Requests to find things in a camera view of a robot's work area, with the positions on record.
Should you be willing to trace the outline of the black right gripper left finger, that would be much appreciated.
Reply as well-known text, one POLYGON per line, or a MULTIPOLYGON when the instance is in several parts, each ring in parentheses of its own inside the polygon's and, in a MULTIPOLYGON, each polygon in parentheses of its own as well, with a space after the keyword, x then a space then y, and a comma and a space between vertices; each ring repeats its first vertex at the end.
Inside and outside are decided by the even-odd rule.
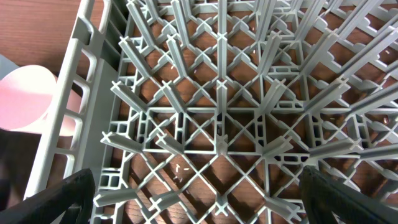
POLYGON ((88 223, 93 207, 95 181, 82 169, 59 183, 1 212, 1 223, 88 223))

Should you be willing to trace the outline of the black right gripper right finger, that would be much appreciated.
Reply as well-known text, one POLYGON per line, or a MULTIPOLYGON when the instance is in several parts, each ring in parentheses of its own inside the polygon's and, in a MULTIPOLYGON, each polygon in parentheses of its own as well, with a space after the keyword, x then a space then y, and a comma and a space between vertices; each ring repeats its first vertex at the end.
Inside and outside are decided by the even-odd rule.
POLYGON ((305 166, 299 189, 308 222, 397 223, 397 211, 351 187, 324 175, 314 166, 305 166))

